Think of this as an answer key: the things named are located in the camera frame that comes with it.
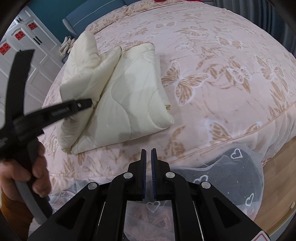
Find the person's left hand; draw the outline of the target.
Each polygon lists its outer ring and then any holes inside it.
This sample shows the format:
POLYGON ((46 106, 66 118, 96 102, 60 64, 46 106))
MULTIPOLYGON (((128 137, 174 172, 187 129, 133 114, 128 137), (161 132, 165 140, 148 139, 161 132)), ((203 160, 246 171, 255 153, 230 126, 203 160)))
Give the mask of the person's left hand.
POLYGON ((21 195, 15 185, 16 181, 28 182, 35 177, 32 188, 40 197, 45 197, 51 192, 51 183, 45 158, 45 147, 39 143, 37 159, 29 172, 15 160, 1 161, 1 191, 12 201, 23 202, 21 195))

